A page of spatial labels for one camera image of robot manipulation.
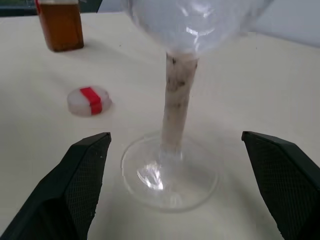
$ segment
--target brown liquid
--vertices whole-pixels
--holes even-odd
[[[78,4],[40,3],[37,11],[50,50],[62,52],[84,47]]]

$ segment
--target red stripe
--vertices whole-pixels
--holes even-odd
[[[91,87],[81,88],[80,92],[89,101],[92,115],[96,115],[102,112],[101,98]]]
[[[38,14],[40,14],[40,6],[39,6],[39,0],[35,0],[35,6],[36,6],[36,9],[38,10]]]

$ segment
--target white table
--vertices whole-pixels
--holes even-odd
[[[120,172],[128,144],[161,127],[165,52],[123,14],[83,14],[82,22],[86,47],[53,53],[37,17],[0,19],[0,234],[70,145],[111,132],[89,240],[281,240],[241,134],[292,141],[320,164],[320,50],[249,34],[201,58],[186,131],[223,175],[206,204],[165,214],[134,202]],[[67,94],[86,85],[107,89],[112,109],[71,115]]]

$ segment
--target clear glass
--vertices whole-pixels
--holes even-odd
[[[194,56],[245,31],[273,0],[122,0],[132,21],[167,51]]]
[[[192,209],[219,180],[217,159],[183,134],[199,55],[245,31],[273,0],[122,1],[135,25],[167,50],[162,131],[127,148],[121,161],[125,185],[153,208]]]

